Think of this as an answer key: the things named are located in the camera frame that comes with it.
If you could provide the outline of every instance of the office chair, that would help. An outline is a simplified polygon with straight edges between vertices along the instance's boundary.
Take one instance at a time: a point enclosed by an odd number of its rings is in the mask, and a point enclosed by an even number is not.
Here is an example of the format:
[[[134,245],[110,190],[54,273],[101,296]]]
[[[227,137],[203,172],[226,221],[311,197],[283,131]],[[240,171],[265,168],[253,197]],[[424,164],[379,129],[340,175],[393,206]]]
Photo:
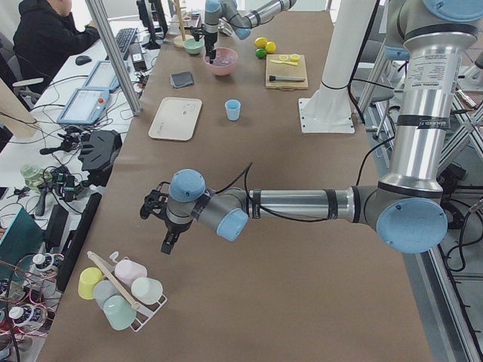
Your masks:
[[[0,32],[0,55],[8,66],[2,72],[2,80],[14,92],[15,96],[20,99],[23,105],[30,101],[35,104],[40,98],[41,94],[32,92],[28,86],[32,84],[42,83],[43,78],[23,79],[20,71],[20,64],[14,52],[12,43]]]

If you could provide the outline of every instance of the keyboard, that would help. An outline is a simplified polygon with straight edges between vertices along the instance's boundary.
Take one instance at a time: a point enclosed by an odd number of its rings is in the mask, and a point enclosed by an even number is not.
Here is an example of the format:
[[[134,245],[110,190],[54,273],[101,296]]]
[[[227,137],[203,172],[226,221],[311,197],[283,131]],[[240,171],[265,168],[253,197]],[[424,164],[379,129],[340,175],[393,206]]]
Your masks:
[[[129,45],[134,42],[137,35],[137,28],[124,28],[119,30],[115,36],[115,42],[118,43],[119,51],[122,59],[126,60],[129,57]]]

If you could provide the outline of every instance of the yellow cup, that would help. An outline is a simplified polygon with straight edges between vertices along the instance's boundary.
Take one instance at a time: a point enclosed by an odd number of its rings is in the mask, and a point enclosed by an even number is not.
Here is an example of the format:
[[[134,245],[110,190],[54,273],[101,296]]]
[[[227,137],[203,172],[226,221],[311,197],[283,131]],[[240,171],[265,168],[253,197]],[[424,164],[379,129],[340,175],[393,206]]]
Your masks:
[[[78,280],[77,293],[83,299],[94,299],[94,287],[103,280],[103,273],[98,268],[84,269]]]

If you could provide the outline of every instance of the white tray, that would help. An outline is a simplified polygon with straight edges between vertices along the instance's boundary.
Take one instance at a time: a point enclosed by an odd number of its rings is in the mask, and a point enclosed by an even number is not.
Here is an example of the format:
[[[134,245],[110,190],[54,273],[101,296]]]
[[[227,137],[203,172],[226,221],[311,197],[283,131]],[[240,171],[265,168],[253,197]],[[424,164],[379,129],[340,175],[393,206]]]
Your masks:
[[[190,140],[201,109],[201,100],[166,97],[159,105],[148,135],[158,140]]]

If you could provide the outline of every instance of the label on robot arm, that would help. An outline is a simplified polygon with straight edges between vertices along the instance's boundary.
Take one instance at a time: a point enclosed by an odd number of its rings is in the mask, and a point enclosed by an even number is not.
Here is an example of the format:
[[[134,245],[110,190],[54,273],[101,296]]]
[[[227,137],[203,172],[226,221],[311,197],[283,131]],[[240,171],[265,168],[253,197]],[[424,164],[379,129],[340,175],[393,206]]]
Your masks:
[[[461,57],[458,54],[428,54],[409,61],[405,91],[456,91]]]

